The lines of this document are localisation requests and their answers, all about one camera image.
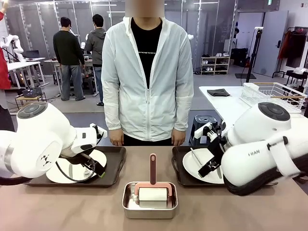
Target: brown tray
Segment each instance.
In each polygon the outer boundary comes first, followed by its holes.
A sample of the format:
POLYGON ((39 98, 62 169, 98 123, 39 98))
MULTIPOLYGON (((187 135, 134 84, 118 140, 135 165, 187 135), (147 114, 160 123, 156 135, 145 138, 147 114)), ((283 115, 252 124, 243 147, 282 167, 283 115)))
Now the brown tray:
POLYGON ((98 176, 83 182, 72 184, 59 184, 50 181, 46 175, 34 178, 28 183, 29 186, 43 186, 43 187, 93 187, 93 188, 108 188, 117 182, 119 174, 126 159, 126 149, 124 147, 96 147, 95 149, 103 152, 107 157, 106 173, 103 178, 98 176))
POLYGON ((172 149, 172 159, 171 163, 175 170, 178 183, 182 185, 183 187, 187 188, 209 188, 209 187, 226 187, 225 184, 212 184, 207 183, 202 180, 198 180, 192 175, 190 175, 183 166, 183 158, 184 156, 191 151, 191 148, 193 149, 199 149, 199 148, 206 148, 206 146, 198 146, 198 147, 191 147, 191 146, 180 146, 180 147, 174 147, 172 149))

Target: pink roller frame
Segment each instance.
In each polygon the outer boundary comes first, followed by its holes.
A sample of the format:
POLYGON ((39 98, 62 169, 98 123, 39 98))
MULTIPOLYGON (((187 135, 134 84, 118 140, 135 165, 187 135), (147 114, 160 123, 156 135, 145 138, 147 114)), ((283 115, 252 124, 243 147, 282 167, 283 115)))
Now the pink roller frame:
POLYGON ((167 188, 168 195, 172 196, 172 188, 169 183, 156 182, 156 155, 150 155, 150 182, 139 182, 135 185, 135 195, 139 195, 139 188, 167 188))

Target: white jacket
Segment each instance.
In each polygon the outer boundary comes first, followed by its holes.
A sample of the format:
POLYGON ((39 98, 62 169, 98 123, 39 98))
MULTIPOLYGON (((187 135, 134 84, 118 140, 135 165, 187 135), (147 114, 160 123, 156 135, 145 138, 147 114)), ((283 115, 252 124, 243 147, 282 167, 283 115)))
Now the white jacket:
POLYGON ((103 45, 102 83, 109 130, 142 141, 169 139, 185 131, 193 99, 191 46, 185 30, 162 18, 150 88, 130 28, 131 18, 111 27, 103 45))

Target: shoe rack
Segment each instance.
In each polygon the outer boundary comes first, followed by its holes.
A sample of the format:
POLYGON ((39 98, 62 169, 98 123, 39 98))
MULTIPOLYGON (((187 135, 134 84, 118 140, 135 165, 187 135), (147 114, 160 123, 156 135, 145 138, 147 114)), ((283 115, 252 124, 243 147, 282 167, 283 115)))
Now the shoe rack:
POLYGON ((219 75, 227 74, 229 70, 230 56, 228 57, 201 57, 201 74, 219 75))

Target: person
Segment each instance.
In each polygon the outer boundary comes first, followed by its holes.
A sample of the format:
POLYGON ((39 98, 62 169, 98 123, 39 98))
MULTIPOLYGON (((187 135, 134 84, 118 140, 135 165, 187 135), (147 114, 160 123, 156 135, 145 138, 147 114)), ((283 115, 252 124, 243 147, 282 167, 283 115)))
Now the person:
POLYGON ((132 4, 135 15, 111 27, 103 45, 104 111, 111 143, 182 145, 193 99, 188 35, 162 13, 157 15, 164 1, 132 4))
MULTIPOLYGON (((8 0, 5 0, 0 10, 0 21, 9 7, 8 0)), ((6 103, 5 89, 10 89, 11 83, 8 78, 8 66, 6 64, 2 48, 0 48, 0 130, 15 131, 14 124, 6 103)))
POLYGON ((239 28, 236 28, 234 31, 234 39, 236 39, 236 35, 240 32, 239 28))
POLYGON ((74 84, 75 100, 81 101, 86 97, 82 91, 82 76, 79 62, 85 69, 85 60, 78 39, 69 32, 71 20, 62 17, 61 30, 53 36, 53 48, 62 72, 62 94, 61 100, 68 101, 70 97, 70 79, 72 76, 74 84))
POLYGON ((85 49, 92 52, 93 69, 95 72, 96 83, 98 92, 100 94, 100 102, 98 106, 104 106, 103 103, 103 87, 102 87, 102 49, 105 40, 106 31, 103 29, 104 19, 101 15, 96 14, 93 16, 93 23, 95 30, 88 35, 88 40, 85 49))

